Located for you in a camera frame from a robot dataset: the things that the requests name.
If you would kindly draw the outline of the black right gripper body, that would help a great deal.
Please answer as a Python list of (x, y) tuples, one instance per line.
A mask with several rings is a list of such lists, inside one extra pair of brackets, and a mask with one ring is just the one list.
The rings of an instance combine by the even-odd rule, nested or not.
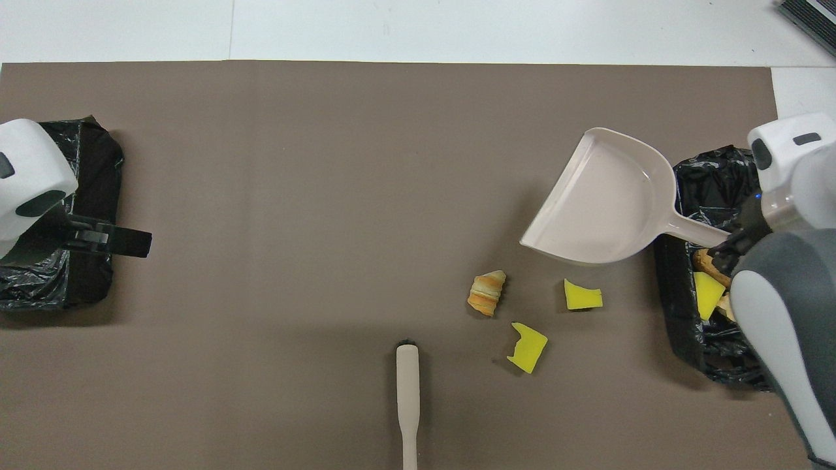
[(765, 220), (761, 196), (749, 196), (743, 202), (733, 226), (735, 231), (731, 234), (731, 246), (735, 252), (750, 251), (762, 238), (773, 232)]

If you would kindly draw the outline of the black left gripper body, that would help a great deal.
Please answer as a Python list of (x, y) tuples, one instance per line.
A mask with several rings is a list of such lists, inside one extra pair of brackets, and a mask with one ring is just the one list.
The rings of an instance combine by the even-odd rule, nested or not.
[(66, 208), (56, 204), (39, 217), (3, 255), (3, 265), (27, 267), (38, 264), (63, 249), (71, 226)]

